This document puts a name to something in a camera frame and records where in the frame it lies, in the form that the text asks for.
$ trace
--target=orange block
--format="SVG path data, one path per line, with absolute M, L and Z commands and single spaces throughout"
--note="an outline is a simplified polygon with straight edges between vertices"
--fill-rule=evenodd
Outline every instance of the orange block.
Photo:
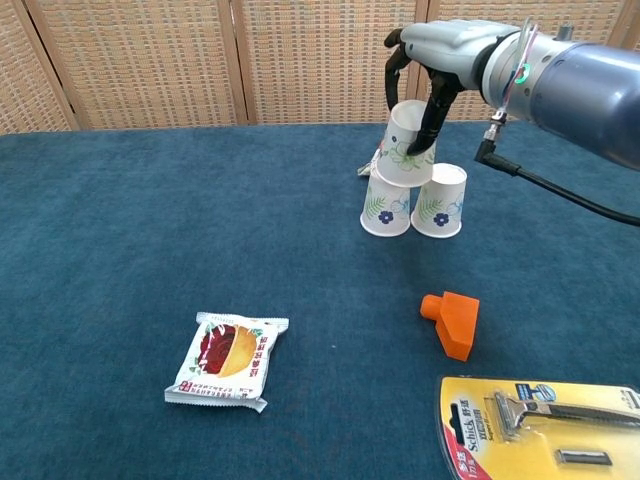
M 442 297 L 426 295 L 420 314 L 436 322 L 436 333 L 447 356 L 466 362 L 473 346 L 479 308 L 480 301 L 476 298 L 444 292 Z

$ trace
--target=woven screen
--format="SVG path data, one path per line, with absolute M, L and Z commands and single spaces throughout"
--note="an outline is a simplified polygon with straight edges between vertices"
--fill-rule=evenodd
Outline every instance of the woven screen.
M 83 127 L 237 123 L 215 0 L 28 5 Z
M 69 130 L 12 2 L 0 0 L 0 133 Z
M 234 3 L 238 4 L 249 69 L 247 76 L 243 67 L 243 76 L 245 84 L 247 79 L 251 82 L 258 123 L 387 118 L 384 67 L 391 50 L 383 41 L 393 29 L 415 22 L 415 0 Z M 401 75 L 401 98 L 406 84 L 407 70 Z
M 541 31 L 555 34 L 566 22 L 574 26 L 575 40 L 606 43 L 622 2 L 618 0 L 441 0 L 438 19 L 481 18 L 511 25 L 522 25 L 527 16 Z M 458 96 L 447 117 L 449 120 L 487 119 L 493 110 L 487 107 L 478 92 L 463 92 Z

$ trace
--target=stacked paper cups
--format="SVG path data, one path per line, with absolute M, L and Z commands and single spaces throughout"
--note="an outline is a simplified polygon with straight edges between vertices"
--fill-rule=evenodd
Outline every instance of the stacked paper cups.
M 387 130 L 371 160 L 369 185 L 360 223 L 369 233 L 394 237 L 411 225 L 423 235 L 448 238 L 462 228 L 466 172 L 435 163 L 436 144 L 419 155 L 407 155 L 416 139 L 427 104 L 405 100 L 391 110 Z M 420 187 L 410 212 L 411 188 Z

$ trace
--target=robotic arm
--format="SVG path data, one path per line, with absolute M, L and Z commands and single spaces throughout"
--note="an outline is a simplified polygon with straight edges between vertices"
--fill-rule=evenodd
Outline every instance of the robotic arm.
M 385 46 L 398 48 L 385 69 L 388 107 L 398 102 L 400 70 L 412 60 L 426 68 L 432 86 L 407 153 L 433 144 L 459 92 L 478 90 L 497 109 L 483 154 L 493 152 L 511 114 L 640 170 L 640 55 L 565 37 L 483 20 L 417 23 L 391 32 Z

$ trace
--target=snack package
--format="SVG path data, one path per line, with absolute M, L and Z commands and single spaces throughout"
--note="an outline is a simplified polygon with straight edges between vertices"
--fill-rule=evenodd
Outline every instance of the snack package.
M 289 327 L 287 318 L 248 318 L 198 312 L 199 324 L 165 402 L 244 406 L 262 412 L 269 354 Z

